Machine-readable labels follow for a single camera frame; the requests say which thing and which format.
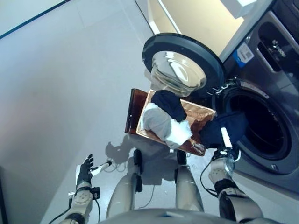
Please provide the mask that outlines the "right five-finger robot hand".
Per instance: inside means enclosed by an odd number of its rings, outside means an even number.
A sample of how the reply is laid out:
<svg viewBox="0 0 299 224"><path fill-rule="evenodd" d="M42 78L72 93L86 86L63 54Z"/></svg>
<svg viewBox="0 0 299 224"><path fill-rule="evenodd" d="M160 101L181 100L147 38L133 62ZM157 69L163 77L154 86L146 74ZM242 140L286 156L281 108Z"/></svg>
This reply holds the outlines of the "right five-finger robot hand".
<svg viewBox="0 0 299 224"><path fill-rule="evenodd" d="M217 150L213 154L213 157L211 158L211 161L214 161L214 160L220 159L220 158L230 158L234 162L239 161L242 153L241 153L240 149L233 148L233 144L230 140L230 136L225 127L221 127L221 135L222 135L222 140L223 140L224 146L217 148Z"/></svg>

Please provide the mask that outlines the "left five-finger robot hand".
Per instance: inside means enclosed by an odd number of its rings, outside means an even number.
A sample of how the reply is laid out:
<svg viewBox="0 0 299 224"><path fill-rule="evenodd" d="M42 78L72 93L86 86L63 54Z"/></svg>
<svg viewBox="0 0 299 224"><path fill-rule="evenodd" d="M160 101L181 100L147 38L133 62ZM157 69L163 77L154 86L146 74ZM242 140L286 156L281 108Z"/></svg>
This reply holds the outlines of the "left five-finger robot hand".
<svg viewBox="0 0 299 224"><path fill-rule="evenodd" d="M75 179L76 179L76 188L82 183L91 184L92 177L101 173L104 169L112 165L111 161L106 161L99 166L94 166L93 155L88 155L84 162L76 166Z"/></svg>

